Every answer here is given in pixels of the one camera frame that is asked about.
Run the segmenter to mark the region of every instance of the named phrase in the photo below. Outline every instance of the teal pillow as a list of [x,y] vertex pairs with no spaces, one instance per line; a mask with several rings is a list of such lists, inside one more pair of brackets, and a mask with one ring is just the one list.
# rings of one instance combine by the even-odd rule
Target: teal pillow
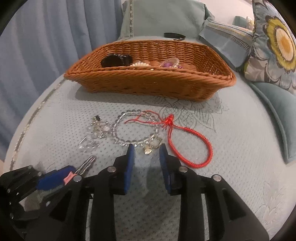
[[243,69],[252,46],[252,31],[206,20],[199,36],[200,40],[213,48],[232,69]]
[[250,86],[268,104],[281,131],[284,161],[296,159],[296,96],[288,91],[263,82],[250,82]]
[[296,94],[295,37],[276,8],[266,0],[253,0],[254,38],[245,78],[268,82]]
[[233,25],[247,28],[247,19],[241,16],[235,16]]
[[206,5],[194,0],[127,0],[123,4],[119,40],[177,33],[196,39],[205,19],[214,19]]

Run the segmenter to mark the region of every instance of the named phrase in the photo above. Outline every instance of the red string bracelet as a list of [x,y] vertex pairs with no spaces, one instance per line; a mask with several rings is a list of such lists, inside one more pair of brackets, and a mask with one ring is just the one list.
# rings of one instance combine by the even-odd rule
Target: red string bracelet
[[[212,145],[211,143],[208,141],[207,138],[205,138],[202,134],[200,134],[199,132],[193,130],[193,129],[190,129],[188,127],[181,127],[181,126],[176,126],[174,125],[173,121],[174,121],[174,115],[173,114],[170,114],[168,117],[166,117],[165,119],[162,119],[160,117],[160,115],[152,110],[146,110],[145,112],[149,112],[149,113],[152,113],[152,114],[155,114],[158,116],[158,118],[160,119],[160,122],[150,122],[150,121],[141,121],[139,120],[139,118],[141,117],[141,115],[138,115],[135,119],[130,119],[130,120],[127,120],[125,122],[125,124],[129,121],[138,121],[140,123],[147,123],[147,124],[154,124],[154,125],[157,125],[157,124],[163,124],[163,128],[167,128],[169,127],[169,130],[168,130],[168,143],[170,145],[170,147],[172,148],[173,152],[175,153],[175,155],[182,161],[184,162],[186,165],[188,165],[189,167],[192,167],[192,168],[202,168],[202,167],[205,167],[206,165],[208,165],[213,157],[213,148],[212,148]],[[171,140],[171,136],[172,136],[172,130],[173,128],[177,128],[177,129],[180,129],[180,130],[184,130],[188,133],[191,133],[197,137],[199,137],[200,139],[202,139],[202,141],[206,144],[207,148],[208,148],[208,156],[207,156],[207,160],[205,160],[203,163],[201,164],[196,164],[196,163],[193,163],[189,160],[187,160],[185,157],[183,157],[176,149],[176,147],[174,146],[174,144],[172,143],[172,140]]]

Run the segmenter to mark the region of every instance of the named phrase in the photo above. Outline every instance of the yellow flower print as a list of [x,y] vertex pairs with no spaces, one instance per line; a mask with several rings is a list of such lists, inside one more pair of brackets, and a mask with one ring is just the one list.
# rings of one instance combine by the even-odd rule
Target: yellow flower print
[[266,22],[264,32],[269,37],[268,48],[286,71],[295,71],[296,48],[289,30],[277,17],[267,16]]

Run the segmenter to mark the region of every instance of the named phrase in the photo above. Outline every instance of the brown wicker basket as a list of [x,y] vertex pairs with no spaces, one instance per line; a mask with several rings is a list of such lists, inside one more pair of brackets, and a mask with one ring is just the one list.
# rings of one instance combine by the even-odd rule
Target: brown wicker basket
[[[163,61],[178,58],[197,71],[152,66],[102,68],[110,53],[129,54],[133,61]],[[140,40],[106,44],[87,54],[65,73],[65,78],[83,85],[89,92],[165,96],[204,101],[219,89],[233,86],[234,73],[221,57],[206,45],[173,40]]]

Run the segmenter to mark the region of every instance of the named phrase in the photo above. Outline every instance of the bed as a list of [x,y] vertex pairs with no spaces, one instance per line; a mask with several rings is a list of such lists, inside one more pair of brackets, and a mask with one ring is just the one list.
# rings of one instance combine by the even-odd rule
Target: bed
[[[80,152],[78,144],[97,114],[113,122],[128,109],[153,110],[163,117],[173,113],[179,125],[201,132],[212,143],[211,163],[196,173],[208,177],[220,174],[273,238],[283,232],[280,229],[296,203],[293,178],[296,164],[284,162],[281,133],[268,105],[240,73],[235,74],[235,86],[221,89],[201,103],[153,96],[90,94],[61,76],[23,118],[10,143],[4,171],[27,165],[43,172],[67,164],[79,166],[90,154]],[[122,135],[135,139],[149,130],[136,125],[123,126],[121,131]],[[174,131],[173,142],[191,161],[206,157],[204,144],[187,133]],[[98,173],[125,152],[126,147],[113,143],[112,139],[102,140],[92,152],[98,160],[88,175]],[[38,206],[44,195],[37,193],[25,206]],[[180,199],[169,196],[164,189],[158,152],[143,155],[137,148],[130,191],[127,196],[115,198],[118,240],[176,240],[179,210]]]

